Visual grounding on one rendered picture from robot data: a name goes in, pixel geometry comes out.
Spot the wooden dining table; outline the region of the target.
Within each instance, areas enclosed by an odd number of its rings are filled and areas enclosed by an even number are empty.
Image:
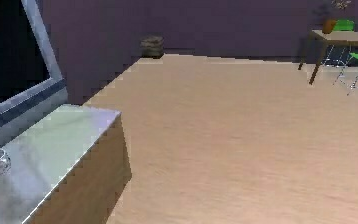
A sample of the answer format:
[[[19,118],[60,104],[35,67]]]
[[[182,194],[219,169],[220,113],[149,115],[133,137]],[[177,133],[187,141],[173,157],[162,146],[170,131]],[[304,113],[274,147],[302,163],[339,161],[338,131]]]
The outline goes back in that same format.
[[[318,51],[318,58],[316,60],[312,75],[309,79],[310,85],[312,85],[315,81],[318,70],[326,54],[327,47],[329,45],[358,47],[358,32],[332,31],[330,34],[324,34],[322,30],[311,30],[307,35],[305,43],[302,45],[302,51],[300,54],[300,61],[298,67],[299,70],[302,69],[304,63],[306,62],[309,45],[314,39],[318,40],[322,44],[322,46]]]

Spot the wooden cabinet with pale top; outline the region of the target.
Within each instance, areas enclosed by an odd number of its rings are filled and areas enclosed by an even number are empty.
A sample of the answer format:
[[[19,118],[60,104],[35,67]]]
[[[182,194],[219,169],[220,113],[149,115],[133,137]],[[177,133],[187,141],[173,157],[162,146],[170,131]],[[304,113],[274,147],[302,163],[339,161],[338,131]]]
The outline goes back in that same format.
[[[106,224],[131,179],[116,110],[63,105],[0,149],[0,224]]]

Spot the house plant in orange pot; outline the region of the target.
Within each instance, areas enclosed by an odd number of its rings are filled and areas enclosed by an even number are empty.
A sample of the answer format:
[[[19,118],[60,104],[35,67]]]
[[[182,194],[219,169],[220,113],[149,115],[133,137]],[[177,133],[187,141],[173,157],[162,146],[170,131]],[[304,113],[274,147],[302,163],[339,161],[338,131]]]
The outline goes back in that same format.
[[[337,20],[333,14],[335,11],[345,11],[353,2],[353,0],[321,0],[321,4],[313,10],[316,16],[316,23],[322,26],[323,34],[330,34]]]

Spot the dark window with grey frame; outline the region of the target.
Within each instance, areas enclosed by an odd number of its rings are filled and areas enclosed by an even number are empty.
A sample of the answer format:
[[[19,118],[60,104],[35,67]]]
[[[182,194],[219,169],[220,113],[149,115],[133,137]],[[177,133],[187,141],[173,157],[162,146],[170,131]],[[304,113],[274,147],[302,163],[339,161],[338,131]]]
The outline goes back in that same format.
[[[67,99],[37,0],[0,0],[0,148]]]

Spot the brown woven basket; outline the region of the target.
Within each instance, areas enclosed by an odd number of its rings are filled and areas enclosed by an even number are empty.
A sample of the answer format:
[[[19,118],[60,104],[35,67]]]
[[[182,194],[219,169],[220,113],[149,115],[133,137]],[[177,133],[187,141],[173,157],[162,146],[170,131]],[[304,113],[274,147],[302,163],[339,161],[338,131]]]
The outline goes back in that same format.
[[[163,56],[164,38],[162,36],[148,36],[141,43],[142,56],[145,58],[159,59]]]

